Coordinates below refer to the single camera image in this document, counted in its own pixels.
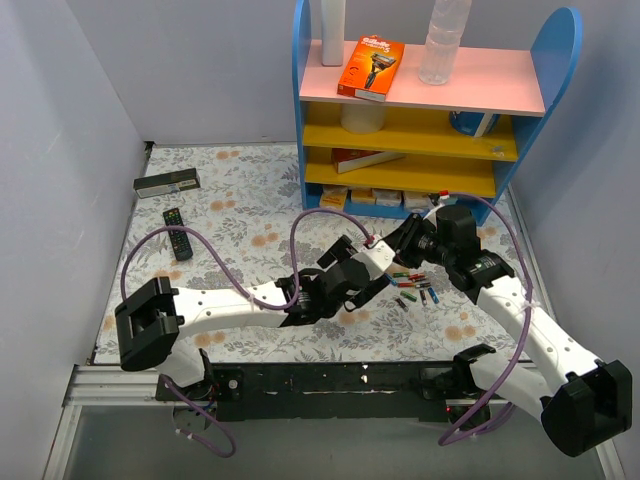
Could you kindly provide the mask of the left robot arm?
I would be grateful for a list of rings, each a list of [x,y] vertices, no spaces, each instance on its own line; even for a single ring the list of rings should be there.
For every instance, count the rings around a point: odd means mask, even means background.
[[[280,278],[249,288],[177,288],[157,277],[128,295],[115,309],[120,366],[127,372],[157,369],[193,400],[213,386],[206,355],[191,338],[213,331],[312,325],[340,309],[358,308],[384,289],[394,251],[384,241],[355,249],[341,237],[320,268],[298,280]]]

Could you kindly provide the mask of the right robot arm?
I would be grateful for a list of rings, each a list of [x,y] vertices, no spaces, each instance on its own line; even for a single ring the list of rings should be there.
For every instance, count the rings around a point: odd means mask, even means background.
[[[385,240],[400,265],[443,267],[451,284],[516,341],[509,361],[485,344],[455,356],[454,389],[464,397],[480,396],[440,445],[496,429],[514,407],[538,419],[570,457],[630,429],[630,370],[582,347],[534,303],[530,279],[519,279],[499,255],[482,248],[469,208],[444,206],[432,220],[414,214]]]

